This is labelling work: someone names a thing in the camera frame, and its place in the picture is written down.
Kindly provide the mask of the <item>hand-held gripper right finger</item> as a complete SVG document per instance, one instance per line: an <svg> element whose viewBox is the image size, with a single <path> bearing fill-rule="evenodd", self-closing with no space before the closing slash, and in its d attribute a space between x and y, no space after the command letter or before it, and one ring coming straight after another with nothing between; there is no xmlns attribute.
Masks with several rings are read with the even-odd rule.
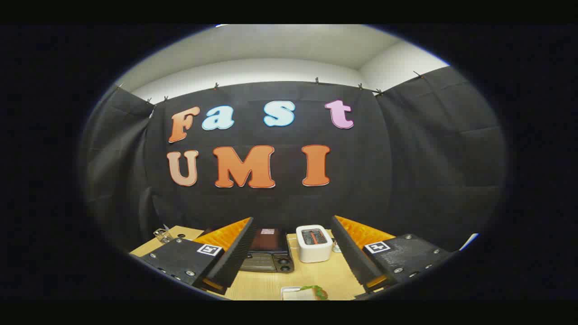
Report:
<svg viewBox="0 0 578 325"><path fill-rule="evenodd" d="M331 218L331 231L367 293L407 283L454 255L415 234L395 236L341 216Z"/></svg>

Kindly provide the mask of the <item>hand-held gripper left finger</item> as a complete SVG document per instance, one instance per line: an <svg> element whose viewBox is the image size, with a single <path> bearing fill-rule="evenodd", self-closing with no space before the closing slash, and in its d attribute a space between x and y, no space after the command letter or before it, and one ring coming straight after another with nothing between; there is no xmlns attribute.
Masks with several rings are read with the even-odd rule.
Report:
<svg viewBox="0 0 578 325"><path fill-rule="evenodd" d="M240 270L256 234L254 218L205 233L190 227L158 229L130 256L185 286L224 295Z"/></svg>

